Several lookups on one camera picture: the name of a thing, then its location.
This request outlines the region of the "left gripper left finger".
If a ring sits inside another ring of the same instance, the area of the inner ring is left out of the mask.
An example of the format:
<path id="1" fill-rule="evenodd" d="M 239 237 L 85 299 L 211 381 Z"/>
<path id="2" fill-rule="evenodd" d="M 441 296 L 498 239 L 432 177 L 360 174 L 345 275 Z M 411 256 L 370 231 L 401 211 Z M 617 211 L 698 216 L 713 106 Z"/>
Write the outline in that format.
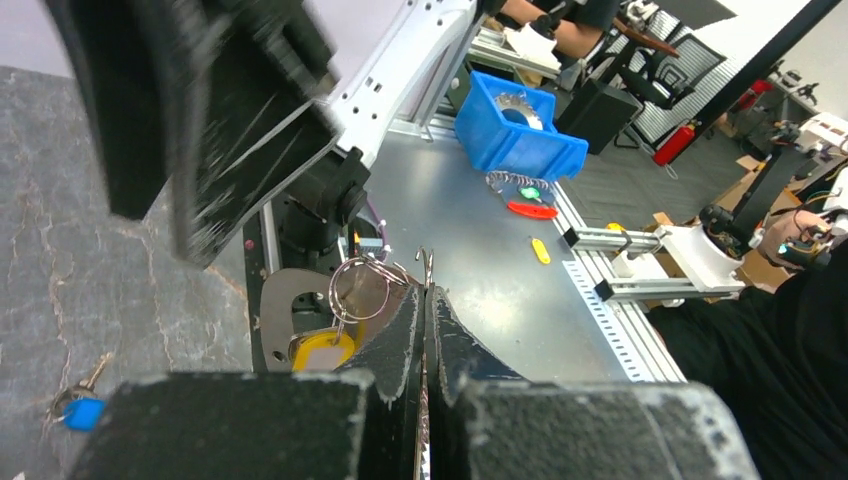
<path id="1" fill-rule="evenodd" d="M 415 479 L 425 317 L 411 288 L 332 371 L 182 372 L 120 385 L 73 479 Z"/>

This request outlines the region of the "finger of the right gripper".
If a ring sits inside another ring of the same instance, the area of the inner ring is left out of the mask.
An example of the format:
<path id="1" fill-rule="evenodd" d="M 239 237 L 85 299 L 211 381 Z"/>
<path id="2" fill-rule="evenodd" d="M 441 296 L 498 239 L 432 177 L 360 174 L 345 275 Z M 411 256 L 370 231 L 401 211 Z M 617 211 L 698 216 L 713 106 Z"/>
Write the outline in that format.
<path id="1" fill-rule="evenodd" d="M 331 49 L 300 1 L 50 1 L 110 211 L 171 190 L 174 251 L 206 267 L 335 145 Z"/>

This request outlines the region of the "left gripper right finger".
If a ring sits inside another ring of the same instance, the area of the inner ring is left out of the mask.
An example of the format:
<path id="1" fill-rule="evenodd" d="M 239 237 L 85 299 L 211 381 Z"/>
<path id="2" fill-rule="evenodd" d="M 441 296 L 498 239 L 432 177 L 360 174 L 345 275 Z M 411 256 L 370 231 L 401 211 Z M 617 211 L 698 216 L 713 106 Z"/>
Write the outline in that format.
<path id="1" fill-rule="evenodd" d="M 729 409 L 697 383 L 533 382 L 427 301 L 435 479 L 755 479 Z"/>

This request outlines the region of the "blue key tag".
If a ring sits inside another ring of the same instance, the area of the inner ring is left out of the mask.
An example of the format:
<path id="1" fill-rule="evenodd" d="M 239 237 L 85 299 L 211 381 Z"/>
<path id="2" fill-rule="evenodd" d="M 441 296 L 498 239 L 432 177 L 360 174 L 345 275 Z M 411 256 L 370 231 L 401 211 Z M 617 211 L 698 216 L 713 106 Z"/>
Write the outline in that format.
<path id="1" fill-rule="evenodd" d="M 113 357 L 113 352 L 102 354 L 85 377 L 55 395 L 47 410 L 54 423 L 78 432 L 95 428 L 107 403 L 97 394 L 95 386 Z"/>

